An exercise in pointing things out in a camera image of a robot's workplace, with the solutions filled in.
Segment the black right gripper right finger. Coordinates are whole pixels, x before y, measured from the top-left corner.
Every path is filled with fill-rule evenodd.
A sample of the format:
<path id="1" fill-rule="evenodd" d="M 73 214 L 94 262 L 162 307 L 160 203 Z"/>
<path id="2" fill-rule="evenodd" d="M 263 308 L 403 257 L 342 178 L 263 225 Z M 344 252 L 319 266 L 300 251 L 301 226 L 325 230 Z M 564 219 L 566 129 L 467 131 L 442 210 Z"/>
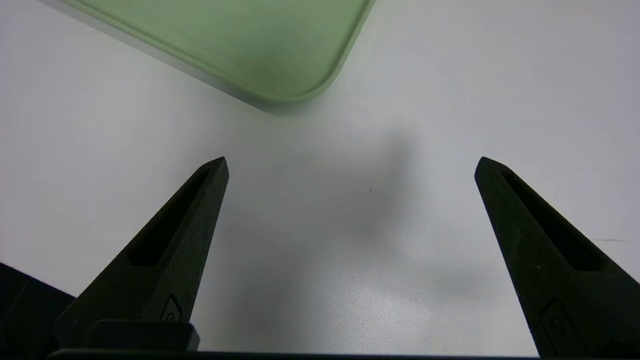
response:
<path id="1" fill-rule="evenodd" d="M 637 359 L 638 281 L 504 164 L 474 179 L 540 357 Z"/>

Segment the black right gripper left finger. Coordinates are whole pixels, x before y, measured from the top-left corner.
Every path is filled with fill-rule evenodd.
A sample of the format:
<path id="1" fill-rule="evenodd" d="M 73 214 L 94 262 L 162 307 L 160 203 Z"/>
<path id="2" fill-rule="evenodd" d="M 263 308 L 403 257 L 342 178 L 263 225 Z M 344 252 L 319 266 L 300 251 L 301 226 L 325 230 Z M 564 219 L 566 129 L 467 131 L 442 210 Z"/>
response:
<path id="1" fill-rule="evenodd" d="M 54 322 L 53 358 L 189 358 L 229 169 L 199 167 Z"/>

